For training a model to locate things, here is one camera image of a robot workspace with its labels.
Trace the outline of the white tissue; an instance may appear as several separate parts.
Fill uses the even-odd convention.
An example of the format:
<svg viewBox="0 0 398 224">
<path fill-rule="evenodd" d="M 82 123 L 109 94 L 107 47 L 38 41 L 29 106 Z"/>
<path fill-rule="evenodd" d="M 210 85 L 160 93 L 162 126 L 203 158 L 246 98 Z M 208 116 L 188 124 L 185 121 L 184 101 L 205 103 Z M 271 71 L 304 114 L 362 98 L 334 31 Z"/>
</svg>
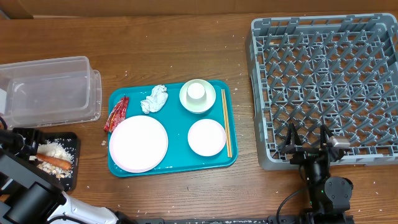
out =
<svg viewBox="0 0 398 224">
<path fill-rule="evenodd" d="M 144 114 L 158 112 L 165 105 L 168 96 L 165 85 L 156 85 L 151 94 L 141 101 L 142 112 Z"/>
</svg>

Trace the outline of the rice and peanut scraps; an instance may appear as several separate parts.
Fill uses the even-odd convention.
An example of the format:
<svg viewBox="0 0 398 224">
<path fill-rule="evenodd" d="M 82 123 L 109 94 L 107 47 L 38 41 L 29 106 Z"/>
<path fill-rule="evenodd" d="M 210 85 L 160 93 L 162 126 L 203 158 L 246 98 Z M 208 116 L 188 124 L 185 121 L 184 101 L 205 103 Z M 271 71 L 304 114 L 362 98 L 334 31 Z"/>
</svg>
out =
<svg viewBox="0 0 398 224">
<path fill-rule="evenodd" d="M 70 152 L 67 152 L 66 149 L 58 142 L 48 142 L 47 144 L 41 144 L 38 147 L 37 153 L 51 158 L 68 161 L 71 165 L 73 165 L 73 160 L 75 158 L 74 155 L 72 155 Z M 69 178 L 73 174 L 72 167 L 66 170 L 41 159 L 39 159 L 39 165 L 37 165 L 37 167 L 49 174 L 54 175 L 58 179 Z"/>
</svg>

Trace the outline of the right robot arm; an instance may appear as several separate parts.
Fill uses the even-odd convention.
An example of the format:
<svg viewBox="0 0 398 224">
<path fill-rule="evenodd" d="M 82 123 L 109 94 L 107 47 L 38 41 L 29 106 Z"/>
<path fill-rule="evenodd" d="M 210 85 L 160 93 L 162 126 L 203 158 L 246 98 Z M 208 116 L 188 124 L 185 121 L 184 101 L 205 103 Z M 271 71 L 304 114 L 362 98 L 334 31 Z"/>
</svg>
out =
<svg viewBox="0 0 398 224">
<path fill-rule="evenodd" d="M 326 125 L 320 127 L 320 143 L 317 147 L 305 147 L 299 138 L 294 124 L 289 124 L 287 138 L 281 151 L 291 154 L 289 162 L 298 165 L 301 178 L 306 187 L 289 195 L 279 205 L 275 219 L 285 223 L 280 211 L 292 197 L 307 191 L 310 208 L 303 210 L 290 220 L 293 223 L 354 223 L 353 217 L 345 212 L 350 209 L 354 185 L 344 177 L 333 177 L 330 164 L 340 160 L 350 149 L 349 141 L 343 136 L 335 136 Z"/>
</svg>

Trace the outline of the large white plate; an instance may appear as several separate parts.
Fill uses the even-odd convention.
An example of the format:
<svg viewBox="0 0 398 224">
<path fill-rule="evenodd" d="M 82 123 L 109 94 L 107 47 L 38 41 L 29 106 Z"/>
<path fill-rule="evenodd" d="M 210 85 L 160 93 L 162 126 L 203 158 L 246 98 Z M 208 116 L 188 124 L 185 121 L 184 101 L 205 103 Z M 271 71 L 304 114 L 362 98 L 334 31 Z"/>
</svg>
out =
<svg viewBox="0 0 398 224">
<path fill-rule="evenodd" d="M 156 167 L 169 146 L 163 125 L 150 116 L 137 115 L 122 121 L 111 133 L 109 152 L 113 162 L 130 173 Z"/>
</svg>

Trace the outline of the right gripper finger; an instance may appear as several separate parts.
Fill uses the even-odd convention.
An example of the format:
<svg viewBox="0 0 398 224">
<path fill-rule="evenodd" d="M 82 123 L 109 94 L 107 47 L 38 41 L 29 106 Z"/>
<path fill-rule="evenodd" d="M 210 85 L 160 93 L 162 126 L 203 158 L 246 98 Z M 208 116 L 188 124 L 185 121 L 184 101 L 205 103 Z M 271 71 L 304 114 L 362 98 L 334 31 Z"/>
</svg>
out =
<svg viewBox="0 0 398 224">
<path fill-rule="evenodd" d="M 297 146 L 301 147 L 302 142 L 294 123 L 290 123 L 287 131 L 287 138 L 285 140 L 284 149 L 295 149 Z"/>
<path fill-rule="evenodd" d="M 329 139 L 333 136 L 333 133 L 329 130 L 328 126 L 323 124 L 320 126 L 320 148 L 327 149 L 332 147 L 332 143 Z"/>
</svg>

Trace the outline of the red snack wrapper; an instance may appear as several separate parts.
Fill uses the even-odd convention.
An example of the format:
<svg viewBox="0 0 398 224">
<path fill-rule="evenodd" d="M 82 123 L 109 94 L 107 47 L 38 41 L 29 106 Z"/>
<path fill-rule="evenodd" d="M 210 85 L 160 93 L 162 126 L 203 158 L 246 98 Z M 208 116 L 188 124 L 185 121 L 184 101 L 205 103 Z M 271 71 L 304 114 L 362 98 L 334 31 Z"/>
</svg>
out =
<svg viewBox="0 0 398 224">
<path fill-rule="evenodd" d="M 114 106 L 113 110 L 108 116 L 104 131 L 112 133 L 116 127 L 126 119 L 126 111 L 129 104 L 129 97 L 122 97 L 118 103 Z"/>
</svg>

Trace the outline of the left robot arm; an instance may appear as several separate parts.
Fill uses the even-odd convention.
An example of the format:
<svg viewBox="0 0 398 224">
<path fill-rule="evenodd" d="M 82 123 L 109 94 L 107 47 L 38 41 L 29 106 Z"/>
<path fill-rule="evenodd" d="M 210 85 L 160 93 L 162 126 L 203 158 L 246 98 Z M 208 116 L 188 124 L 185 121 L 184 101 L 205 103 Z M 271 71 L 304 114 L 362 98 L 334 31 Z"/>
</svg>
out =
<svg viewBox="0 0 398 224">
<path fill-rule="evenodd" d="M 1 203 L 1 223 L 137 223 L 121 212 L 71 198 L 54 176 L 29 162 L 48 135 L 33 128 L 1 130 L 1 190 L 16 182 Z"/>
</svg>

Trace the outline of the orange carrot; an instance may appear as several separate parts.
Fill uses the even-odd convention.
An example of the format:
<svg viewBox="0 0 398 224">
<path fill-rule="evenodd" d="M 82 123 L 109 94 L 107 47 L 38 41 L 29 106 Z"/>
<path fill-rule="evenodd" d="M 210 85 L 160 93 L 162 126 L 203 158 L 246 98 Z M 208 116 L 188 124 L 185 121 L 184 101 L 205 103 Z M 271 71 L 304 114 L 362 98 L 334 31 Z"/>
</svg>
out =
<svg viewBox="0 0 398 224">
<path fill-rule="evenodd" d="M 50 157 L 37 153 L 36 158 L 63 170 L 70 170 L 72 168 L 72 164 L 70 162 L 56 157 Z"/>
</svg>

